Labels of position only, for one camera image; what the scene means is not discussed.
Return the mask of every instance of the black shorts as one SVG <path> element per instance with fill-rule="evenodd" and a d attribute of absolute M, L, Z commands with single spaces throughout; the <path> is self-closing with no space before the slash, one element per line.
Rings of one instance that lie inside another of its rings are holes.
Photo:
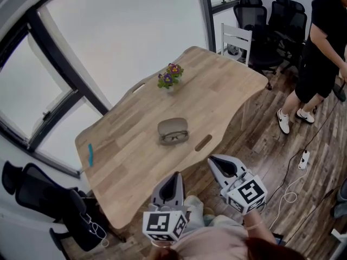
<path fill-rule="evenodd" d="M 324 67 L 319 63 L 301 62 L 299 80 L 295 93 L 302 103 L 308 103 L 317 93 L 327 98 L 335 84 L 338 71 L 329 65 Z"/>

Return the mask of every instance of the bracelet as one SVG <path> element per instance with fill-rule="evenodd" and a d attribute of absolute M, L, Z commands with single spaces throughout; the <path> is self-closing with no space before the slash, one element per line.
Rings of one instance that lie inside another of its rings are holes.
<path fill-rule="evenodd" d="M 152 245 L 155 246 L 156 248 L 160 248 L 160 249 L 168 249 L 171 247 L 172 243 L 170 245 L 165 245 L 165 246 L 160 246 L 154 243 L 154 241 L 151 241 Z"/>
<path fill-rule="evenodd" d="M 263 222 L 264 222 L 264 221 L 262 220 L 259 224 L 255 224 L 255 225 L 252 225 L 252 226 L 250 226 L 250 227 L 245 227 L 245 229 L 246 229 L 247 231 L 253 230 L 253 229 L 257 228 L 259 225 L 261 225 Z"/>

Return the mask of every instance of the flower pot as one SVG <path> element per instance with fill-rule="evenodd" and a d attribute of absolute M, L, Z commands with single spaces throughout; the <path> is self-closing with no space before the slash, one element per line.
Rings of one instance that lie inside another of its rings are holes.
<path fill-rule="evenodd" d="M 164 88 L 164 90 L 167 92 L 167 93 L 172 93 L 174 91 L 174 87 L 173 86 L 170 86 L 168 89 L 167 88 Z"/>

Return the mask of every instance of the black mesh chair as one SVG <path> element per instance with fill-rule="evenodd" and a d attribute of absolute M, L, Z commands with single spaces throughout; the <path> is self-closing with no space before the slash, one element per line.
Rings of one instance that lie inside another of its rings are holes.
<path fill-rule="evenodd" d="M 105 232 L 126 242 L 125 238 L 109 228 L 108 220 L 100 212 L 95 198 L 87 197 L 77 187 L 60 186 L 35 164 L 29 163 L 25 168 L 20 168 L 7 161 L 2 173 L 2 183 L 9 194 L 15 194 L 19 205 L 54 218 L 54 222 L 62 220 L 69 234 L 60 235 L 59 239 L 71 236 L 83 250 L 93 249 L 101 239 L 91 233 L 91 218 Z"/>
<path fill-rule="evenodd" d="M 15 167 L 10 162 L 6 162 L 3 168 L 1 181 L 5 190 L 14 195 L 18 186 L 18 182 L 21 180 L 22 167 Z"/>
<path fill-rule="evenodd" d="M 61 240 L 70 237 L 70 234 L 69 233 L 55 233 L 52 228 L 49 229 L 49 234 L 50 234 L 50 237 L 52 238 L 53 243 L 57 247 L 57 249 L 59 249 L 63 253 L 65 259 L 70 260 L 69 255 L 67 254 L 64 246 L 61 243 Z"/>
<path fill-rule="evenodd" d="M 240 5 L 262 6 L 262 0 L 239 0 Z"/>
<path fill-rule="evenodd" d="M 62 218 L 69 192 L 70 189 L 58 185 L 35 164 L 29 163 L 17 183 L 15 197 L 19 205 L 58 221 Z"/>
<path fill-rule="evenodd" d="M 282 73 L 291 66 L 298 67 L 299 57 L 304 47 L 307 22 L 307 15 L 303 12 L 300 3 L 297 3 L 297 6 L 287 4 L 289 5 L 272 2 L 271 17 L 268 22 L 269 31 L 280 37 L 279 48 L 285 52 L 285 59 L 289 61 L 289 64 L 281 71 Z"/>
<path fill-rule="evenodd" d="M 262 75 L 264 75 L 263 70 L 269 70 L 276 74 L 275 69 L 271 67 L 279 66 L 283 63 L 283 59 L 276 52 L 278 43 L 269 38 L 266 27 L 266 8 L 239 4 L 234 6 L 234 13 L 239 27 L 252 31 L 252 45 L 249 54 L 251 67 Z M 267 88 L 272 89 L 270 83 L 268 83 Z"/>
<path fill-rule="evenodd" d="M 295 11 L 305 12 L 305 7 L 299 2 L 293 0 L 276 0 L 276 2 L 288 8 L 292 8 Z"/>

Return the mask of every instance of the eyeglasses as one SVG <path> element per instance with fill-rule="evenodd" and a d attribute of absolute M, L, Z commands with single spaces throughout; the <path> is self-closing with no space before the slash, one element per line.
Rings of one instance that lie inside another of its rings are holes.
<path fill-rule="evenodd" d="M 177 131 L 177 132 L 171 132 L 166 135 L 160 136 L 161 141 L 163 142 L 172 142 L 174 140 L 182 140 L 185 139 L 188 136 L 188 131 Z"/>

